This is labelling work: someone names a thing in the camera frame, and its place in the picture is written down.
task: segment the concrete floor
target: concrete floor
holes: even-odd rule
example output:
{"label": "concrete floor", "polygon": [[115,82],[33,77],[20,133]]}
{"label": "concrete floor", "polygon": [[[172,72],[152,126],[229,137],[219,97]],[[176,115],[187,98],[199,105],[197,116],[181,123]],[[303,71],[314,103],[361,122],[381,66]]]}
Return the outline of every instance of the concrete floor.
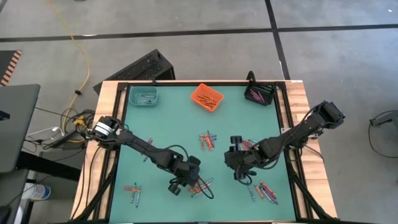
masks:
{"label": "concrete floor", "polygon": [[[397,24],[395,1],[272,0],[279,27]],[[230,0],[54,0],[74,34],[117,34],[198,29],[270,27],[264,1]],[[0,13],[1,37],[67,35],[59,18],[41,1],[8,1]],[[396,29],[281,33],[292,79],[304,80],[311,105],[334,101],[346,115],[337,131],[320,138],[338,216],[358,222],[398,219],[398,160],[372,152],[368,119],[398,108]],[[271,33],[193,35],[80,41],[91,62],[91,78],[76,108],[95,109],[91,86],[153,49],[174,65],[178,79],[281,80]],[[0,50],[22,50],[10,85],[42,86],[37,106],[61,112],[85,78],[83,58],[70,41],[0,43]],[[59,123],[35,111],[30,131]],[[396,154],[397,130],[373,130],[374,145]],[[36,203],[31,223],[64,222],[71,200]]]}

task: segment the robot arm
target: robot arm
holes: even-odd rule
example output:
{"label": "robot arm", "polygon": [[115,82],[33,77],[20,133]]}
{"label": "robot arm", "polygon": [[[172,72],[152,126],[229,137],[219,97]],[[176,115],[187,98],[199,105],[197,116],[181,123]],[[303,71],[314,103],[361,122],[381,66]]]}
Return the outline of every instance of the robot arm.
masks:
{"label": "robot arm", "polygon": [[169,190],[175,195],[181,191],[179,185],[194,186],[198,182],[199,159],[190,156],[184,161],[181,154],[169,148],[158,149],[123,128],[120,121],[113,117],[101,117],[93,130],[88,132],[88,137],[99,142],[99,146],[108,150],[116,150],[121,144],[124,144],[149,157],[158,168],[176,176],[170,181],[169,186]]}
{"label": "robot arm", "polygon": [[343,123],[344,115],[334,103],[324,101],[309,112],[312,114],[294,126],[292,129],[277,137],[263,139],[250,148],[250,151],[240,151],[238,144],[241,136],[232,136],[229,151],[224,154],[225,163],[234,170],[234,178],[240,180],[247,175],[256,175],[251,171],[253,167],[266,169],[269,164],[279,159],[284,149],[301,148],[312,134],[321,135],[322,129],[334,129]]}

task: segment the teal bin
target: teal bin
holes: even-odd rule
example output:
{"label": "teal bin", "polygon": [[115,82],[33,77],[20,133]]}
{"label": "teal bin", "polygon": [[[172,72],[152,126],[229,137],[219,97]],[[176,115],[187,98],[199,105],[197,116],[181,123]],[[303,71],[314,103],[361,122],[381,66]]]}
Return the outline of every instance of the teal bin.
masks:
{"label": "teal bin", "polygon": [[157,104],[157,89],[153,86],[132,86],[129,102],[134,106],[155,106]]}

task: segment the orange basket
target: orange basket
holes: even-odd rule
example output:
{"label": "orange basket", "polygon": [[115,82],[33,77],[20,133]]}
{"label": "orange basket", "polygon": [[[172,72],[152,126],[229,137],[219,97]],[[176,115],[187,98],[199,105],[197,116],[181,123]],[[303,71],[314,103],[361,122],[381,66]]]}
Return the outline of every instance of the orange basket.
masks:
{"label": "orange basket", "polygon": [[224,96],[216,90],[201,83],[198,88],[191,94],[191,99],[204,109],[213,112]]}

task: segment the yellow cable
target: yellow cable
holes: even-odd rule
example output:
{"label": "yellow cable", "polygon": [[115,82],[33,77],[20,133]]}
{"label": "yellow cable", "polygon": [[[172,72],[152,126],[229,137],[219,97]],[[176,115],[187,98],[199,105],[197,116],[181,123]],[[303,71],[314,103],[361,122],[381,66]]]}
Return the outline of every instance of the yellow cable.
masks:
{"label": "yellow cable", "polygon": [[[82,47],[80,47],[78,45],[78,43],[75,41],[75,39],[73,38],[73,34],[69,29],[69,26],[67,24],[67,22],[63,19],[63,17],[61,16],[61,14],[58,12],[58,10],[55,8],[52,0],[47,0],[47,3],[51,6],[51,8],[55,11],[55,13],[58,15],[58,17],[61,19],[61,21],[63,22],[63,25],[65,26],[65,28],[67,29],[68,34],[70,35],[70,38],[72,40],[72,43],[80,50],[81,54],[83,55],[83,57],[85,58],[85,62],[86,62],[86,68],[87,68],[87,76],[85,81],[80,85],[79,87],[79,91],[81,91],[81,89],[83,89],[83,87],[86,85],[88,78],[90,77],[90,61],[88,60],[87,54],[85,53],[85,51],[82,49]],[[63,125],[62,125],[62,129],[66,130],[66,125],[67,125],[67,116],[69,115],[70,110],[73,108],[73,105],[75,103],[75,100],[77,98],[77,94],[75,93],[75,96],[73,97],[73,99],[70,102],[70,105],[68,107],[68,110],[66,111],[66,117],[64,117],[63,119]],[[84,140],[69,140],[70,142],[83,142]]]}

